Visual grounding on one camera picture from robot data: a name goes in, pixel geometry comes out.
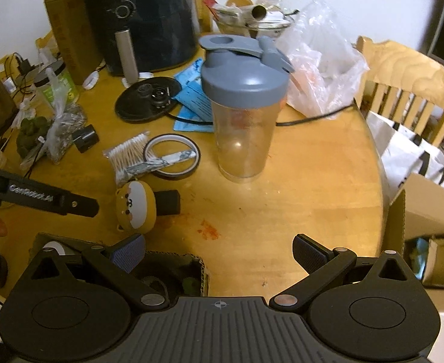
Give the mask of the yellow bear shaped pouch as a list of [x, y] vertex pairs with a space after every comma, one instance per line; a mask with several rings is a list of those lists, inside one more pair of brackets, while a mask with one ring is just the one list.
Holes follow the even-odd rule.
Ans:
[[155, 194], [142, 181], [130, 181], [116, 191], [118, 230], [146, 234], [156, 220]]

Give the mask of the white round disc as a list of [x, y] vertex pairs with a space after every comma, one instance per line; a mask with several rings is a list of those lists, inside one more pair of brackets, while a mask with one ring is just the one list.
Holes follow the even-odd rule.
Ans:
[[44, 251], [55, 250], [61, 256], [65, 256], [68, 254], [67, 247], [65, 247], [63, 244], [61, 244], [57, 241], [50, 241], [50, 242], [46, 243], [42, 247], [42, 249]]

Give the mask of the bag of green balls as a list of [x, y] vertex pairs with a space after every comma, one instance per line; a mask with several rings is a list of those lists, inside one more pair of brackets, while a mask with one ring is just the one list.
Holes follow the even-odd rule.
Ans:
[[47, 137], [47, 132], [51, 127], [51, 120], [44, 116], [24, 118], [20, 124], [20, 130], [16, 139], [17, 153], [22, 159], [32, 151], [41, 142], [40, 137]]

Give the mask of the crumpled white tissue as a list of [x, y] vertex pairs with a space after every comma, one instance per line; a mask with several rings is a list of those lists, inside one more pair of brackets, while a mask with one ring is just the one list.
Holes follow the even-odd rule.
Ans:
[[33, 119], [36, 116], [35, 107], [30, 100], [22, 101], [18, 106], [18, 113], [14, 118], [11, 128], [20, 129], [21, 123], [24, 119]]

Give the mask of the clear bag of dark seeds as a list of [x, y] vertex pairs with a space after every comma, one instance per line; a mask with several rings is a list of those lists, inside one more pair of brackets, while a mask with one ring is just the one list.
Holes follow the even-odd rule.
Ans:
[[60, 79], [57, 78], [52, 68], [44, 70], [47, 73], [48, 83], [53, 90], [53, 111], [51, 127], [47, 132], [47, 137], [40, 137], [41, 142], [36, 146], [25, 159], [21, 159], [20, 168], [29, 171], [34, 164], [44, 155], [52, 163], [58, 164], [73, 144], [72, 133], [85, 126], [87, 118], [81, 106], [77, 103], [68, 103], [68, 89]]

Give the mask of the cardboard box on floor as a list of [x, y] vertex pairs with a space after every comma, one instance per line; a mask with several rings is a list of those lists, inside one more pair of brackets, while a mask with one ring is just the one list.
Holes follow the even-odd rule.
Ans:
[[411, 264], [420, 239], [427, 244], [420, 280], [426, 287], [444, 289], [444, 188], [412, 174], [390, 204], [381, 246]]

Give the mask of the black charger plug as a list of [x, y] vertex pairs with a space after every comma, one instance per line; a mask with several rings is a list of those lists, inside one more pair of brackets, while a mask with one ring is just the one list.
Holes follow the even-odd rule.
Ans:
[[29, 60], [21, 57], [18, 53], [15, 54], [15, 59], [18, 64], [18, 72], [20, 75], [27, 75], [33, 69]]

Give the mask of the white shopping bag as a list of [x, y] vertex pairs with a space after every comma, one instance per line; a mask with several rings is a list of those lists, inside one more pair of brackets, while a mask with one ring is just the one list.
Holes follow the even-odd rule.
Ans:
[[396, 197], [408, 177], [418, 174], [444, 188], [444, 155], [404, 125], [374, 112], [366, 116], [382, 179], [384, 205]]

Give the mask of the brown cardboard box upright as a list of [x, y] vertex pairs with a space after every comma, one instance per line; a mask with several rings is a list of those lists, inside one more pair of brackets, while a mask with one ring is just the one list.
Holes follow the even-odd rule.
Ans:
[[84, 0], [44, 0], [60, 55], [76, 85], [97, 69], [102, 55], [96, 46]]

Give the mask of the clear plastic bag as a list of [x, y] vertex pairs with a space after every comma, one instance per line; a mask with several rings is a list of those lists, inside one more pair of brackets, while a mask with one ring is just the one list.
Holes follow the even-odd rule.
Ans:
[[336, 11], [325, 0], [303, 8], [296, 0], [257, 0], [294, 19], [276, 39], [291, 61], [287, 103], [306, 117], [320, 117], [351, 106], [369, 67], [347, 39]]

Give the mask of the shaker bottle with grey lid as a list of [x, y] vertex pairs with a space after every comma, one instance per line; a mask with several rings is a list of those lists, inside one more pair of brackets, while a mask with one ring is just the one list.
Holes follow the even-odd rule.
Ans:
[[205, 35], [201, 88], [211, 101], [222, 175], [237, 183], [256, 179], [264, 170], [285, 103], [291, 61], [267, 36]]

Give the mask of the black air fryer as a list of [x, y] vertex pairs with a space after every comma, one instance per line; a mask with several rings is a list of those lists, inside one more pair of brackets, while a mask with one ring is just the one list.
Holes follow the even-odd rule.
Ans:
[[115, 34], [130, 33], [137, 67], [153, 72], [179, 67], [198, 51], [195, 0], [84, 0], [96, 45], [113, 76], [123, 68]]

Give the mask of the wooden chair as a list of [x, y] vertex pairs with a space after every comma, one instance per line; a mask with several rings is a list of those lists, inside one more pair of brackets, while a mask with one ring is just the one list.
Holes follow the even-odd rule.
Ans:
[[444, 140], [444, 66], [392, 40], [380, 43], [360, 36], [356, 49], [366, 59], [355, 100], [358, 107], [423, 135], [434, 109], [442, 110], [425, 139], [435, 147]]

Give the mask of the glass bowl with packets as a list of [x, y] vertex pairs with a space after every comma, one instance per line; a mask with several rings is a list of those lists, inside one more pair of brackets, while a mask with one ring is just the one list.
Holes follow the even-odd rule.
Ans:
[[250, 38], [268, 36], [278, 38], [296, 21], [299, 10], [290, 10], [281, 0], [200, 0], [208, 10], [221, 34], [234, 34]]

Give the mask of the black kettle base plate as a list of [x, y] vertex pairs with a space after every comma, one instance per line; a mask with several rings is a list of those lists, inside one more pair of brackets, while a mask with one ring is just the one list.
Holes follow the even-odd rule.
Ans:
[[118, 97], [115, 114], [123, 121], [144, 124], [157, 120], [175, 109], [175, 96], [182, 85], [169, 77], [153, 77], [132, 84]]

